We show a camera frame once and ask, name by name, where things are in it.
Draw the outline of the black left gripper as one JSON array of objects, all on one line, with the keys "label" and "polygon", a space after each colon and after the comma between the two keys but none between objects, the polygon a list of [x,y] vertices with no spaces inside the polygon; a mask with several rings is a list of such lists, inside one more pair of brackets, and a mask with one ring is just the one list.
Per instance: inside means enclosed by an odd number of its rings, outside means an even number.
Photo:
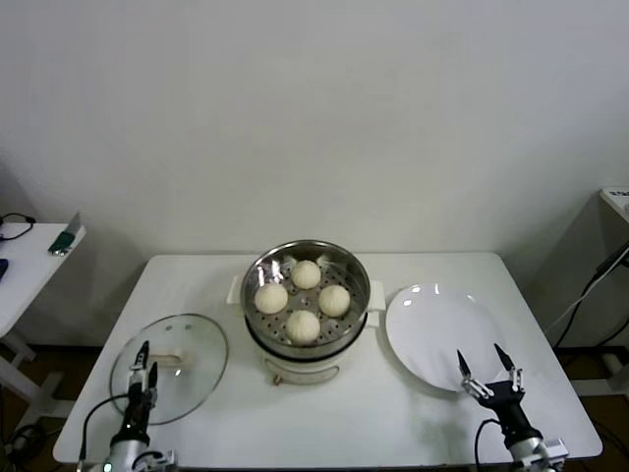
[{"label": "black left gripper", "polygon": [[153,362],[147,374],[149,342],[140,348],[128,376],[128,405],[124,414],[124,440],[149,442],[150,411],[156,402],[158,366]]}]

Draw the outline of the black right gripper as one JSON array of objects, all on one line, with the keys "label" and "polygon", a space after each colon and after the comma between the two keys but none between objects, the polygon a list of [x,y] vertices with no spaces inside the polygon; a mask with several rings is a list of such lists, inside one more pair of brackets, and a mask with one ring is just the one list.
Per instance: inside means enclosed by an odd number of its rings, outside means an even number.
[{"label": "black right gripper", "polygon": [[521,442],[535,436],[535,428],[525,415],[521,401],[524,397],[523,370],[517,368],[511,357],[497,344],[493,344],[498,358],[508,374],[509,381],[485,385],[473,378],[471,370],[460,350],[457,351],[461,386],[472,397],[479,399],[482,407],[493,411],[506,442]]}]

